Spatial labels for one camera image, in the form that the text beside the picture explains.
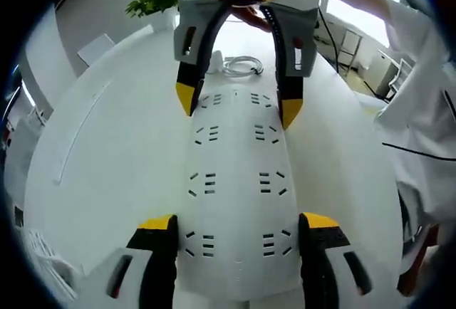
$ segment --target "green plant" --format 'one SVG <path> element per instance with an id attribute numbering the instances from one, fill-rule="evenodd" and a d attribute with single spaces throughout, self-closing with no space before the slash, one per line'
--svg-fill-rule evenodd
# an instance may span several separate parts
<path id="1" fill-rule="evenodd" d="M 131 17 L 143 17 L 154 14 L 158 11 L 176 6 L 179 0 L 132 0 L 125 12 L 130 14 Z"/>

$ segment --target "hand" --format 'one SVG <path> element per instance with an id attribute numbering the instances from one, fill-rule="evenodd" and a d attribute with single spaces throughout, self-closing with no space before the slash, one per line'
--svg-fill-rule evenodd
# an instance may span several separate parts
<path id="1" fill-rule="evenodd" d="M 257 11 L 251 7 L 245 8 L 232 8 L 232 13 L 238 19 L 243 20 L 245 23 L 249 24 L 250 26 L 254 26 L 255 28 L 259 28 L 262 31 L 266 31 L 267 33 L 271 32 L 271 28 L 269 27 L 268 22 L 265 19 L 262 19 L 258 16 Z"/>

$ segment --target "potted plant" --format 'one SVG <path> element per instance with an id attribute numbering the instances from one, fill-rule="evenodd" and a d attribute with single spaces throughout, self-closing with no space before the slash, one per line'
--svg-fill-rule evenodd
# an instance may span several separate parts
<path id="1" fill-rule="evenodd" d="M 131 17 L 148 16 L 154 31 L 174 28 L 179 0 L 132 0 L 125 10 Z"/>

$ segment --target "white cable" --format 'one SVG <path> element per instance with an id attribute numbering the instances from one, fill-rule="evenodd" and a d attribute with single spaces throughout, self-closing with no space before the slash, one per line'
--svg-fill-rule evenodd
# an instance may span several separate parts
<path id="1" fill-rule="evenodd" d="M 236 70 L 234 65 L 236 64 L 251 63 L 253 66 L 250 70 Z M 230 78 L 241 78 L 249 75 L 259 75 L 263 73 L 263 64 L 257 58 L 251 56 L 238 56 L 236 58 L 225 58 L 223 62 L 223 74 Z"/>

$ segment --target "black cable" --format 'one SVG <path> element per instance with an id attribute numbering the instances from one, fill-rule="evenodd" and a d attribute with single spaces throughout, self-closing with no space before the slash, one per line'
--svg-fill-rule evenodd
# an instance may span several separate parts
<path id="1" fill-rule="evenodd" d="M 328 31 L 329 38 L 331 39 L 331 42 L 333 43 L 334 56 L 336 57 L 336 72 L 337 72 L 337 74 L 339 74 L 339 59 L 338 59 L 338 56 L 337 56 L 336 42 L 334 42 L 333 35 L 331 34 L 331 32 L 329 31 L 328 26 L 326 25 L 326 21 L 325 21 L 325 18 L 323 17 L 323 14 L 321 13 L 320 7 L 318 8 L 318 12 L 320 13 L 320 17 L 321 17 L 321 20 L 323 21 L 323 24 L 324 24 L 324 26 L 326 28 L 326 31 Z"/>
<path id="2" fill-rule="evenodd" d="M 438 159 L 439 161 L 456 162 L 456 158 L 435 156 L 433 154 L 427 154 L 425 152 L 410 150 L 410 149 L 407 149 L 405 147 L 398 147 L 397 145 L 392 145 L 390 143 L 382 143 L 382 144 L 385 145 L 386 147 L 392 147 L 393 149 L 410 152 L 410 153 L 415 154 L 415 155 L 420 155 L 420 156 L 424 156 L 424 157 Z"/>

